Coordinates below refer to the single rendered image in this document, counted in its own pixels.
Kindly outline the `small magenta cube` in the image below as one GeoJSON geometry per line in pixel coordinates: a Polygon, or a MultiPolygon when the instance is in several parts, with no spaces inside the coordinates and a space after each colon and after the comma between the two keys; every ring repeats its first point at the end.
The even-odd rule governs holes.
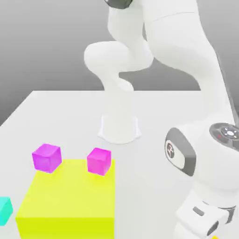
{"type": "Polygon", "coordinates": [[[112,162],[111,151],[94,148],[87,156],[87,170],[90,173],[105,176],[112,162]]]}
{"type": "Polygon", "coordinates": [[[42,144],[32,153],[34,168],[52,173],[61,163],[61,148],[50,144],[42,144]]]}

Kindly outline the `large yellow box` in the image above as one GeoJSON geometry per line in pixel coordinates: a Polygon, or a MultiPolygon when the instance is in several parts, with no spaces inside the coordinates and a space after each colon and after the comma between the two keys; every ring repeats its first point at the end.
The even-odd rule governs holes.
{"type": "Polygon", "coordinates": [[[105,176],[86,160],[37,171],[16,214],[21,239],[114,239],[115,161],[105,176]]]}

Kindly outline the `small cyan cube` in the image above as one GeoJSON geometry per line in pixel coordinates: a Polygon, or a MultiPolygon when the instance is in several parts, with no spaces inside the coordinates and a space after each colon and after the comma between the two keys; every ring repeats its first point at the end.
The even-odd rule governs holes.
{"type": "Polygon", "coordinates": [[[4,226],[13,213],[12,203],[9,197],[0,197],[0,226],[4,226]]]}

